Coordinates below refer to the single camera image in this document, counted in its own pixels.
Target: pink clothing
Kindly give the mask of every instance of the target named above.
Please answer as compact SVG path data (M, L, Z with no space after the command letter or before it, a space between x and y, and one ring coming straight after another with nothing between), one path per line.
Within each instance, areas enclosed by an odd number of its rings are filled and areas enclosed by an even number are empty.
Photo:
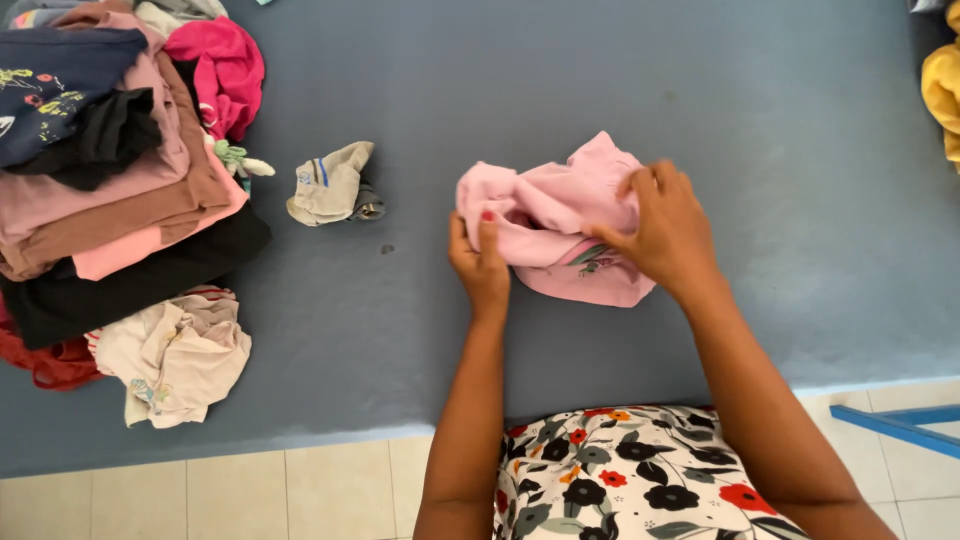
M200 220L197 228L187 236L199 233L214 223L236 213L247 202L247 192L233 180L224 168L216 154L213 153L213 143L206 144L206 156L220 185L227 191L230 204L223 211ZM167 246L160 241L160 227L148 227L134 233L127 234L98 248L87 250L73 256L73 264L77 267L77 277L98 282L106 276L139 262L153 252L160 251Z
M525 173L479 162L457 184L457 211L478 249L480 214L490 210L499 227L500 255L528 287L557 298L633 307L656 283L596 238L586 223L636 229L636 199L617 201L616 187L642 167L600 132L566 161Z
M250 34L220 16L177 28L164 50L178 61L199 58L193 84L204 127L217 140L241 140L263 96L263 57Z
M151 116L160 128L163 144L156 152L144 154L126 171L101 184L96 191L80 191L46 175L20 176L0 171L0 244L15 244L29 238L41 225L170 185L186 175L190 158L180 139L180 118L170 87L160 77L154 60L163 46L163 36L126 13L110 12L97 26L137 28L147 37L147 49L137 56L118 87L154 89Z

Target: person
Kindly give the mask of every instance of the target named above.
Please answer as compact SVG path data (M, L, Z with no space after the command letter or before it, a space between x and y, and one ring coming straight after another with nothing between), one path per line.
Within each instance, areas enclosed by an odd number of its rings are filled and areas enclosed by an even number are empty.
M504 435L510 274L493 214L482 216L475 253L453 212L448 255L471 319L430 448L414 540L894 540L737 309L689 178L660 161L626 179L617 197L631 192L640 208L635 233L603 225L585 233L683 309L715 409L608 406Z

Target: floral print fabric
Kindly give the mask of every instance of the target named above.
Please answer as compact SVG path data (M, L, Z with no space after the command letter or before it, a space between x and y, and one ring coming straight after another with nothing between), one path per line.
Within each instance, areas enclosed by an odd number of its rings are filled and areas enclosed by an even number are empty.
M683 406L557 414L507 431L494 540L802 540L754 490L716 416Z

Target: red flower print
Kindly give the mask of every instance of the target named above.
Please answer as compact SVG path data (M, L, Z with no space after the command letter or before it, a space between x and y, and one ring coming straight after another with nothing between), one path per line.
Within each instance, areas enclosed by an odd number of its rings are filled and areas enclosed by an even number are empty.
M502 489L496 490L496 511L501 514L507 511L507 494Z
M777 515L777 510L770 507L770 504L767 504L767 502L760 497L760 494L747 484L735 483L721 487L720 499L733 504L741 510L755 510L768 513L772 516Z
M627 477L617 473L616 471L604 471L600 473L600 479L603 480L603 483L610 487L627 485Z
M610 414L612 412L613 412L613 409L610 407L595 408L594 410L584 411L584 416L587 416L588 418L592 418L594 416L600 416L601 414Z
M515 428L510 428L507 430L507 435L511 437L519 437L523 434L524 431L527 431L527 426L517 426Z
M574 430L570 434L570 442L573 444L580 444L587 439L587 432L584 430Z

